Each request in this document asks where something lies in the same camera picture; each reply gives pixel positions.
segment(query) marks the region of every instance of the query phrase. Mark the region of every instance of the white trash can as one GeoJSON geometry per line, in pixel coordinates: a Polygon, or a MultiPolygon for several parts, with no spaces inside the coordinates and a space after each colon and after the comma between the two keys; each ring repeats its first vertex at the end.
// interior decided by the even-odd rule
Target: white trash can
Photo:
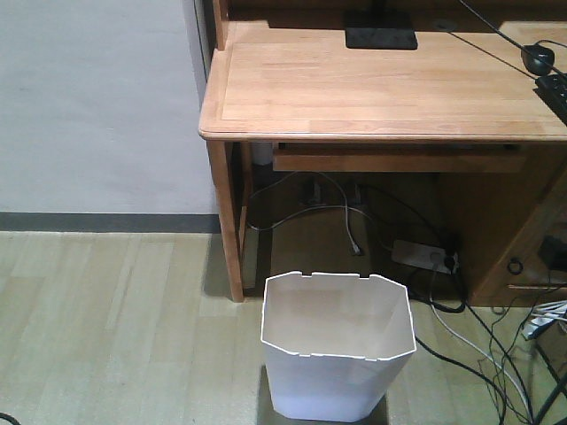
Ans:
{"type": "Polygon", "coordinates": [[[274,409],[319,421],[368,416],[416,351],[406,288],[376,274],[268,278],[261,341],[274,409]]]}

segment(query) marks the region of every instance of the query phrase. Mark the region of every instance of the gray wall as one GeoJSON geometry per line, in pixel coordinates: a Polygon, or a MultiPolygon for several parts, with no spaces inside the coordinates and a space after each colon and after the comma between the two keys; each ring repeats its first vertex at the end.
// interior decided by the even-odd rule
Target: gray wall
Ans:
{"type": "Polygon", "coordinates": [[[0,211],[215,212],[184,1],[0,2],[0,211]]]}

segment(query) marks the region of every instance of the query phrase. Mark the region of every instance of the desk drawer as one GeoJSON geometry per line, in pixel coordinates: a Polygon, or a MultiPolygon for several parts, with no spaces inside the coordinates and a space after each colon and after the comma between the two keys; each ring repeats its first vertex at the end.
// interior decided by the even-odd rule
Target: desk drawer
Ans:
{"type": "Polygon", "coordinates": [[[488,145],[350,145],[277,143],[278,171],[516,173],[525,162],[517,147],[488,145]]]}

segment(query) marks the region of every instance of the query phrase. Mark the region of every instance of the power cable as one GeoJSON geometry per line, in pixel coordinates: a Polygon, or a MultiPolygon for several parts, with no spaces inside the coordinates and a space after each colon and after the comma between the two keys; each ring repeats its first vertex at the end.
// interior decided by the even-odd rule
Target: power cable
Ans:
{"type": "Polygon", "coordinates": [[[416,341],[418,344],[420,344],[429,354],[432,354],[433,356],[437,357],[438,359],[441,359],[447,363],[450,363],[452,365],[458,366],[468,372],[471,372],[472,374],[474,374],[475,376],[477,376],[478,378],[482,379],[485,383],[487,383],[488,385],[490,385],[491,387],[494,388],[494,391],[496,391],[496,393],[500,396],[501,400],[502,400],[502,411],[500,411],[500,409],[498,410],[498,416],[499,416],[499,420],[498,420],[498,425],[503,425],[505,419],[506,419],[506,397],[504,396],[504,394],[502,393],[501,389],[498,388],[494,382],[492,382],[489,378],[487,378],[485,375],[479,373],[477,370],[473,369],[472,367],[469,367],[463,363],[461,363],[458,360],[455,359],[451,359],[448,358],[446,356],[444,356],[443,354],[439,354],[438,352],[436,352],[435,350],[433,350],[431,347],[429,347],[428,345],[426,345],[421,339],[419,339],[416,336],[416,341]]]}

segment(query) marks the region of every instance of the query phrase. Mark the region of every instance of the desk top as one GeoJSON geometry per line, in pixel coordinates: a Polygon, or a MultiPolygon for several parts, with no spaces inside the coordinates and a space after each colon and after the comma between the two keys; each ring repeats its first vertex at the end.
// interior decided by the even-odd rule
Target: desk top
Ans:
{"type": "MultiPolygon", "coordinates": [[[[520,51],[467,12],[412,14],[413,51],[349,50],[339,12],[299,13],[295,27],[284,22],[289,11],[229,23],[201,113],[205,139],[567,142],[567,127],[533,91],[520,51]],[[436,18],[460,27],[439,32],[436,18]]],[[[567,43],[565,21],[565,12],[529,21],[502,15],[500,28],[522,44],[567,43]]],[[[567,70],[567,49],[552,47],[567,70]]]]}

